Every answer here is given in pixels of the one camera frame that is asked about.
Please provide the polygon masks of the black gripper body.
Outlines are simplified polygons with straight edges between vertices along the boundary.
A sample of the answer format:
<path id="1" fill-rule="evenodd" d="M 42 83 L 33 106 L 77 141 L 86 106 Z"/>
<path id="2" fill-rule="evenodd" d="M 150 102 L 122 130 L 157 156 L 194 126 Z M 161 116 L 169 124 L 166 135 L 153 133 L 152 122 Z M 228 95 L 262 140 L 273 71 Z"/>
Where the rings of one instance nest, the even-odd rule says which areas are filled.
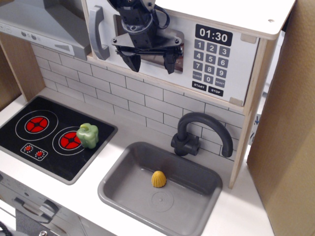
<path id="1" fill-rule="evenodd" d="M 147 16 L 145 22 L 126 22 L 124 17 L 115 14 L 116 36 L 111 39 L 116 53 L 133 52 L 138 55 L 163 56 L 183 54 L 184 35 L 180 31 L 168 28 L 169 19 L 163 18 L 165 25 L 160 24 L 157 14 Z"/>

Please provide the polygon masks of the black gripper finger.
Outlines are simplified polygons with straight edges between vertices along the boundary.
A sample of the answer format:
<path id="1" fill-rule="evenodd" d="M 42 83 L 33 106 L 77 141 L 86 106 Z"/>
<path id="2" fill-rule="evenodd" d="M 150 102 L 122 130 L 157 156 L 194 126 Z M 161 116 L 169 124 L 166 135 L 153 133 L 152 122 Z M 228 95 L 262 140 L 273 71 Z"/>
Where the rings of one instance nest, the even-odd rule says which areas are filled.
<path id="1" fill-rule="evenodd" d="M 122 57 L 125 64 L 134 72 L 139 72 L 141 65 L 141 56 L 137 53 L 121 51 L 119 55 Z"/>
<path id="2" fill-rule="evenodd" d="M 173 54 L 164 54 L 164 67 L 168 74 L 172 74 L 175 70 L 176 57 Z"/>

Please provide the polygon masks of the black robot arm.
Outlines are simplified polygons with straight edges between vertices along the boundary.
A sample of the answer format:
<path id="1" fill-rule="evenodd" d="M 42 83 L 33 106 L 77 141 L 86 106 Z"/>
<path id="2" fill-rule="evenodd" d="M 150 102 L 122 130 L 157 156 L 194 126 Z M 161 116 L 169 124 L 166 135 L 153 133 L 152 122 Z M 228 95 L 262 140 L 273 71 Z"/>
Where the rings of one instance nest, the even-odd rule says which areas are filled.
<path id="1" fill-rule="evenodd" d="M 125 34 L 111 40 L 116 52 L 127 66 L 138 72 L 142 55 L 162 56 L 169 74 L 175 70 L 176 60 L 183 55 L 182 39 L 168 29 L 168 13 L 154 0 L 110 0 L 121 17 Z"/>

